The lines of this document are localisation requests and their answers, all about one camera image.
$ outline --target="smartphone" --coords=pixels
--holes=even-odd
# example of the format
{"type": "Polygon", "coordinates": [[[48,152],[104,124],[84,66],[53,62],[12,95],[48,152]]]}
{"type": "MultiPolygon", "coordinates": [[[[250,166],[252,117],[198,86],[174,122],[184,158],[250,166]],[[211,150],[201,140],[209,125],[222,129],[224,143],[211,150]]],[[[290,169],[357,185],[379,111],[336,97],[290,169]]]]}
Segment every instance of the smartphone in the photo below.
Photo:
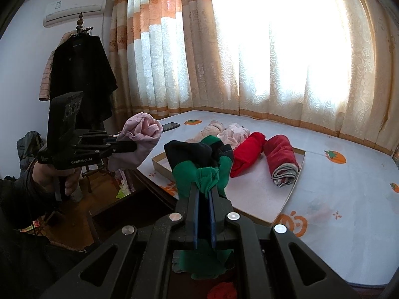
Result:
{"type": "Polygon", "coordinates": [[[170,122],[169,124],[162,125],[163,132],[167,132],[168,130],[175,129],[177,127],[180,127],[180,124],[177,124],[176,122],[170,122]]]}

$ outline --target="metal bolt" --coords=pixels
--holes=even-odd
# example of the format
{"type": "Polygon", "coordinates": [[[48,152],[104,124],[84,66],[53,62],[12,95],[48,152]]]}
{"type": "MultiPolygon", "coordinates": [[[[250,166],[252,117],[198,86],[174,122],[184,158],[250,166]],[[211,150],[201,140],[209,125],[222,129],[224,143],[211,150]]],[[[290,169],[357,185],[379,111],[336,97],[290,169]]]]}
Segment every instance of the metal bolt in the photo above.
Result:
{"type": "Polygon", "coordinates": [[[230,219],[231,221],[237,221],[240,219],[240,214],[231,212],[227,214],[227,218],[230,219]]]}
{"type": "Polygon", "coordinates": [[[287,231],[287,227],[282,224],[278,224],[278,225],[274,226],[274,229],[275,229],[276,233],[285,233],[287,231]]]}
{"type": "Polygon", "coordinates": [[[169,215],[169,219],[171,221],[179,221],[182,218],[182,215],[179,213],[172,213],[169,215]]]}
{"type": "Polygon", "coordinates": [[[122,234],[124,235],[131,235],[134,233],[134,227],[131,225],[127,225],[125,227],[122,227],[122,234]]]}

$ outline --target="triangular cutout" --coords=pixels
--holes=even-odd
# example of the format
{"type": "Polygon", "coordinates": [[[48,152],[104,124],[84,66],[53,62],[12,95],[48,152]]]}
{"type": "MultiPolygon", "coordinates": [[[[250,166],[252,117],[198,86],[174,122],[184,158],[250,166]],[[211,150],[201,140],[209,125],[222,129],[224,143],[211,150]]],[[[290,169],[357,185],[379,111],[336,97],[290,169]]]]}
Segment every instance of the triangular cutout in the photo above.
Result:
{"type": "Polygon", "coordinates": [[[103,255],[82,271],[80,278],[100,287],[117,251],[118,248],[115,245],[111,246],[103,255]]]}
{"type": "Polygon", "coordinates": [[[326,273],[296,243],[290,243],[289,248],[305,286],[310,286],[326,277],[326,273]]]}

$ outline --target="wooden floor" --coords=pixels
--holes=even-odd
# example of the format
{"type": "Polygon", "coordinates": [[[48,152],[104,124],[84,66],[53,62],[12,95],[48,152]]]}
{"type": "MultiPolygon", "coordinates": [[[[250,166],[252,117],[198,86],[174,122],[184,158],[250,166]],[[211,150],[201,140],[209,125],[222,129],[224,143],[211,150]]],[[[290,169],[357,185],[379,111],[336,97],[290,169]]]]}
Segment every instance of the wooden floor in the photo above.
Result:
{"type": "Polygon", "coordinates": [[[80,186],[83,192],[83,199],[79,203],[66,201],[61,204],[60,210],[63,215],[57,215],[52,219],[52,225],[46,225],[43,230],[50,241],[83,249],[93,243],[87,213],[97,211],[118,199],[118,191],[113,185],[111,178],[101,176],[99,173],[91,176],[92,193],[88,192],[86,180],[81,180],[80,186]]]}

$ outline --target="sheer curtain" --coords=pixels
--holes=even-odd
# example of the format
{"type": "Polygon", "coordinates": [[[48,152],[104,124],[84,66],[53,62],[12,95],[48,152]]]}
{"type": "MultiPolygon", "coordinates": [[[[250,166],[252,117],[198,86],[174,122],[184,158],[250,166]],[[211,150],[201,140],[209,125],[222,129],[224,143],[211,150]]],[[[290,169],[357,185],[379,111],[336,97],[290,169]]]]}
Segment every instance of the sheer curtain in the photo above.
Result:
{"type": "Polygon", "coordinates": [[[399,143],[399,31],[377,0],[116,0],[112,16],[119,125],[198,109],[399,143]]]}

